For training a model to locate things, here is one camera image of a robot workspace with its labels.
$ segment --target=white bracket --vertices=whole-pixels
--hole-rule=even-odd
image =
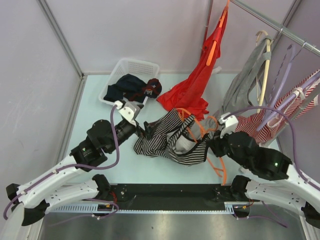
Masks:
[[[226,116],[228,116],[230,112],[227,112],[223,115],[221,115],[221,118],[219,119],[219,124],[224,125],[224,128],[221,130],[220,138],[222,139],[225,134],[231,134],[233,133],[238,125],[238,119],[236,116],[231,115],[228,118],[225,119]]]

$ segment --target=white plastic basket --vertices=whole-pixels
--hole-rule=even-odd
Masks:
[[[109,80],[106,82],[104,88],[99,94],[99,101],[108,105],[114,105],[115,103],[112,101],[104,100],[104,97],[107,94],[108,86],[117,83],[117,81],[126,74],[131,74],[145,83],[147,83],[150,79],[154,79],[157,77],[159,72],[159,65],[148,62],[148,61],[140,61],[135,59],[123,58],[115,65]],[[143,105],[146,104],[148,97],[144,98]]]

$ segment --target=gray garment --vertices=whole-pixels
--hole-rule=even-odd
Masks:
[[[232,113],[236,110],[244,109],[252,106],[249,100],[249,93],[256,86],[256,76],[264,68],[266,60],[271,59],[271,52],[265,52],[260,57],[260,53],[265,49],[267,39],[272,40],[270,36],[266,36],[258,46],[252,51],[250,57],[243,66],[242,71],[235,76],[228,91],[223,98],[223,104],[213,116],[218,120],[222,114]],[[200,122],[205,129],[215,128],[216,124],[213,119],[207,118]],[[196,138],[201,137],[200,128],[194,124],[191,128]]]

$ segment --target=clothing rack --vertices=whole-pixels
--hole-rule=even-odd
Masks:
[[[248,6],[247,4],[239,1],[239,0],[230,0],[233,4],[237,5],[239,8],[245,10],[247,13],[251,14],[252,16],[256,17],[260,21],[264,22],[265,24],[269,25],[273,29],[277,30],[280,34],[285,35],[295,43],[302,46],[302,48],[314,53],[318,57],[320,57],[320,50],[316,48],[315,45],[311,45],[307,42],[307,39],[302,39],[301,37],[294,34],[291,30],[283,26],[282,24],[278,23],[277,21],[269,18],[268,16],[262,14],[261,12],[253,9],[252,7]],[[292,114],[291,120],[295,119],[296,116],[298,116],[306,107],[307,105],[318,95],[320,94],[320,86],[317,86],[313,91],[313,94],[309,94],[300,107]],[[284,130],[285,125],[283,125],[277,132],[276,137],[279,136],[279,134]]]
[[[277,21],[269,18],[268,16],[262,14],[261,12],[253,9],[252,7],[248,6],[247,4],[239,1],[239,0],[230,0],[233,4],[237,5],[239,8],[245,10],[247,13],[251,14],[252,16],[256,17],[260,21],[264,22],[268,26],[272,27],[273,29],[277,30],[280,34],[285,35],[295,43],[299,44],[303,48],[309,50],[310,52],[314,53],[318,57],[320,57],[320,50],[316,48],[315,45],[311,45],[307,42],[307,39],[302,39],[301,37],[294,34],[291,30],[283,26],[282,24],[278,23]]]

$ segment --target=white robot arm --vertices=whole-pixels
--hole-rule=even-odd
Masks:
[[[28,183],[7,186],[6,192],[11,204],[22,204],[24,207],[23,226],[37,222],[59,206],[85,199],[106,199],[111,186],[104,175],[97,174],[81,184],[62,186],[92,169],[103,170],[115,166],[119,159],[107,167],[98,167],[107,160],[105,153],[112,153],[116,145],[122,144],[131,135],[144,133],[135,121],[143,105],[116,101],[115,106],[112,111],[117,108],[123,118],[116,126],[113,120],[111,123],[107,120],[96,121],[87,131],[86,139],[56,166]],[[10,204],[4,211],[5,219],[9,207]]]
[[[281,152],[260,147],[245,132],[235,132],[238,120],[234,115],[228,115],[221,116],[219,123],[222,130],[216,132],[211,140],[213,153],[217,157],[227,155],[248,169],[249,173],[282,186],[279,189],[275,184],[266,185],[237,175],[230,189],[233,196],[238,201],[255,199],[280,206],[305,217],[308,223],[320,228],[320,191],[314,187],[319,188],[320,184],[302,172],[307,178],[307,181],[303,180],[294,163]]]

